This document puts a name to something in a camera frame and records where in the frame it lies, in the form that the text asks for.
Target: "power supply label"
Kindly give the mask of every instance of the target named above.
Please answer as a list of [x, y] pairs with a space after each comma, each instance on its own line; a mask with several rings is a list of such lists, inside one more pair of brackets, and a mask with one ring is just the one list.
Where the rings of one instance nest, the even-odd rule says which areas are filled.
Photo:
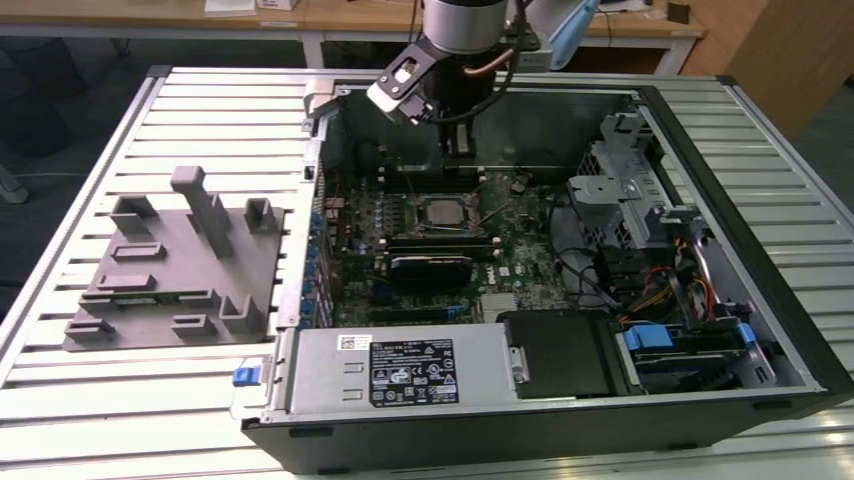
[[369, 391], [376, 408], [459, 403], [453, 342], [370, 343]]

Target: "paper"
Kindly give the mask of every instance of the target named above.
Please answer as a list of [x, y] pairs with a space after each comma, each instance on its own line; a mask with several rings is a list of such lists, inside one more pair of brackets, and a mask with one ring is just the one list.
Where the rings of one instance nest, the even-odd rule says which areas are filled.
[[647, 5], [643, 0], [623, 0], [621, 2], [599, 4], [599, 10], [607, 13], [617, 13], [617, 12], [640, 12], [643, 10], [648, 10], [652, 8], [651, 5]]
[[205, 0], [205, 17], [246, 17], [254, 15], [254, 0]]

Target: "slotted metal surface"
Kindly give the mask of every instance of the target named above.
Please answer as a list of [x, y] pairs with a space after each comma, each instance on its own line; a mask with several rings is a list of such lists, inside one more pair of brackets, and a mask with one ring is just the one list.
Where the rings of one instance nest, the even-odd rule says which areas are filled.
[[[298, 176], [306, 135], [302, 94], [310, 76], [369, 80], [370, 72], [173, 69], [149, 79], [72, 205], [57, 238], [0, 330], [0, 468], [4, 479], [286, 479], [238, 431], [264, 403], [262, 387], [234, 390], [230, 372], [272, 344], [65, 353], [62, 330], [89, 283], [113, 226], [118, 194], [146, 193], [156, 208], [185, 208], [170, 193], [177, 165], [200, 165], [226, 207], [265, 196], [308, 208]], [[854, 370], [854, 229], [832, 195], [787, 144], [711, 78], [531, 76], [541, 83], [652, 83], [703, 153], [812, 319]], [[681, 180], [667, 165], [683, 198]], [[282, 239], [276, 278], [298, 242]], [[278, 305], [276, 285], [272, 305]], [[854, 476], [854, 409], [775, 422], [676, 453], [360, 474], [357, 478], [551, 479], [780, 478]]]

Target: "table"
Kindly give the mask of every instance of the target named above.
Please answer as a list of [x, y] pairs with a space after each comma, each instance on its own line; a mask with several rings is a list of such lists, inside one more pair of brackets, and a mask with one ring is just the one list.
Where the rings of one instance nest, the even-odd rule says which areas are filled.
[[[300, 200], [286, 181], [301, 173], [306, 151], [316, 153], [317, 140], [306, 139], [308, 134], [286, 136], [302, 122], [302, 96], [324, 80], [361, 83], [376, 75], [173, 68], [145, 79], [0, 326], [0, 468], [13, 467], [2, 472], [4, 480], [296, 480], [238, 431], [237, 419], [258, 412], [265, 395], [262, 386], [234, 391], [230, 372], [269, 355], [272, 343], [66, 353], [60, 348], [62, 331], [106, 249], [114, 226], [104, 214], [117, 195], [146, 193], [157, 208], [178, 208], [169, 173], [190, 160], [208, 172], [205, 188], [221, 195], [225, 206], [268, 197], [273, 206], [304, 213], [309, 202]], [[533, 75], [521, 77], [537, 80]], [[854, 217], [740, 89], [723, 87], [711, 77], [553, 77], [577, 84], [656, 86], [836, 355], [854, 371]], [[152, 139], [145, 132], [152, 125], [173, 127], [168, 139]], [[237, 128], [224, 139], [221, 125], [265, 125], [278, 136], [258, 139]], [[210, 138], [220, 138], [216, 145]], [[220, 156], [234, 152], [241, 156]], [[676, 180], [673, 166], [664, 168]], [[288, 263], [298, 246], [288, 238], [276, 276], [298, 279]], [[272, 305], [281, 305], [281, 296], [277, 285]], [[273, 313], [273, 325], [281, 312]], [[705, 449], [455, 466], [411, 474], [380, 472], [358, 478], [843, 479], [854, 468], [851, 406], [848, 402], [807, 418], [768, 423]]]
[[[665, 0], [656, 0], [661, 6]], [[405, 42], [405, 0], [301, 0], [290, 11], [258, 9], [250, 17], [205, 18], [204, 0], [28, 0], [0, 2], [0, 34], [57, 37], [297, 40], [308, 68], [322, 68], [324, 41]], [[656, 74], [676, 75], [705, 30], [648, 20], [641, 13], [593, 19], [585, 47], [665, 50]]]

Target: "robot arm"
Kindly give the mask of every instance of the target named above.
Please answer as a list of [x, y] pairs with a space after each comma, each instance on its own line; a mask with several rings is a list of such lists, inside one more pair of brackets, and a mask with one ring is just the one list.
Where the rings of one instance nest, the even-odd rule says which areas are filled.
[[[513, 0], [516, 16], [505, 28], [508, 0], [423, 0], [424, 37], [383, 70], [368, 97], [395, 121], [439, 126], [443, 154], [473, 156], [472, 122], [505, 92], [524, 51], [539, 49], [524, 14], [525, 0]], [[568, 22], [580, 43], [599, 0], [583, 0]], [[565, 46], [573, 51], [577, 44]], [[508, 64], [493, 90], [495, 71]]]

